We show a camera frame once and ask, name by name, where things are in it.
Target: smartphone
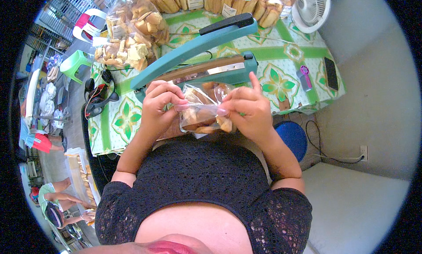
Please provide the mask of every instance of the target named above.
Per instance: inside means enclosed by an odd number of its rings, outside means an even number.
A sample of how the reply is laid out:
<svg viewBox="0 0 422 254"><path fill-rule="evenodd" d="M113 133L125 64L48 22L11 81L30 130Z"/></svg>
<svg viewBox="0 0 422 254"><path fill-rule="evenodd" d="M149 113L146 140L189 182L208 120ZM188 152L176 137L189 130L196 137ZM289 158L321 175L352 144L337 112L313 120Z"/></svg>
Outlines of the smartphone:
<svg viewBox="0 0 422 254"><path fill-rule="evenodd" d="M335 71L335 64L332 60L324 57L325 71L327 72L328 87L332 90L338 91L337 72Z"/></svg>

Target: hand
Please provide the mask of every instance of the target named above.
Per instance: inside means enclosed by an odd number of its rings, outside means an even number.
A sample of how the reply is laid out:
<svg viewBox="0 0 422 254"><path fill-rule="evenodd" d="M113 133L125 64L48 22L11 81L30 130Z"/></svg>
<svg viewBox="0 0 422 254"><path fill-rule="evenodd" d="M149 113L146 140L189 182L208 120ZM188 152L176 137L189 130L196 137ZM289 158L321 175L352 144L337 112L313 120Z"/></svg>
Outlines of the hand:
<svg viewBox="0 0 422 254"><path fill-rule="evenodd" d="M225 114L240 132L258 146L274 134L269 100L262 95L261 84L254 72L249 73L252 88L235 88L219 105L218 113Z"/></svg>
<svg viewBox="0 0 422 254"><path fill-rule="evenodd" d="M178 114L174 107L163 111L168 103L187 104L187 100L178 86L164 80L153 81L142 104L140 129L146 130L154 141L165 133Z"/></svg>
<svg viewBox="0 0 422 254"><path fill-rule="evenodd" d="M81 205L85 208L85 209L95 209L95 206L91 205L88 202L82 201Z"/></svg>
<svg viewBox="0 0 422 254"><path fill-rule="evenodd" d="M84 212L81 215L82 220L85 220L87 222L92 222L95 220L95 212Z"/></svg>

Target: green floral tablecloth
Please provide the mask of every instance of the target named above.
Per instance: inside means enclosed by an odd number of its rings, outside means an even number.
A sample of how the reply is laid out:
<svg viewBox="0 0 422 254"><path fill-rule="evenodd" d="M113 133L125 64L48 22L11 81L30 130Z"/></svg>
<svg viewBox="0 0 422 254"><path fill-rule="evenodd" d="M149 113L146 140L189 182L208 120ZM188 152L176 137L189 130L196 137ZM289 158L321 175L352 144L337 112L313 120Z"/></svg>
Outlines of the green floral tablecloth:
<svg viewBox="0 0 422 254"><path fill-rule="evenodd" d="M223 19L222 16L201 9L167 14L163 17L170 26L171 37L169 42L161 47L161 55L198 36L196 33L199 29ZM338 69L339 90L333 91L326 86L323 58L333 57L318 32L300 32L290 16L279 20L272 29L258 27L258 32L253 35L259 37L242 37L210 51L213 58L252 51L259 63L257 76L262 84L263 94L271 102L273 114L293 111L310 114L346 93ZM210 54L203 53L189 63L204 61L209 57ZM309 68L309 78L313 85L312 90L308 92L303 91L296 76L296 71L302 65ZM91 77L95 79L96 86L102 83L100 72L100 64L94 63ZM142 104L130 89L130 81L137 74L139 72L134 69L113 71L120 99L117 102L109 102L101 115L89 120L89 140L93 155L122 152L138 130ZM286 98L291 108L281 112L279 105Z"/></svg>

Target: white fan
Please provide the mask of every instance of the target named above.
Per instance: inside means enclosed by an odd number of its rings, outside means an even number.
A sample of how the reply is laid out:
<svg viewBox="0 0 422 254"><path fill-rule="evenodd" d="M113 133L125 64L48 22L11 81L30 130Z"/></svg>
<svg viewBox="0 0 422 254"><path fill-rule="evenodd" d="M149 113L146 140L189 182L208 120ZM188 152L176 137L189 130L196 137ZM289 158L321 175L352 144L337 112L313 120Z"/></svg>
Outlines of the white fan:
<svg viewBox="0 0 422 254"><path fill-rule="evenodd" d="M331 0L296 0L292 8L293 22L300 31L310 34L327 20Z"/></svg>

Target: black knit top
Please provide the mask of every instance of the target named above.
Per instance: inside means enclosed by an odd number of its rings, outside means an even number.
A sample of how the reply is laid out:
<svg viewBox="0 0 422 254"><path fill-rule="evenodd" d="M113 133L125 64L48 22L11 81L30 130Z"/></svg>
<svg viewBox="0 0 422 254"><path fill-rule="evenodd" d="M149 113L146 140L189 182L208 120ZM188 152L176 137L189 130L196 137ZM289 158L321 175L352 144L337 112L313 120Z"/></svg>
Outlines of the black knit top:
<svg viewBox="0 0 422 254"><path fill-rule="evenodd" d="M142 163L133 188L110 182L95 218L104 245L133 242L141 222L174 203L220 205L245 225L254 253L302 253L312 206L292 188L270 190L259 159L225 144L176 141L158 147Z"/></svg>

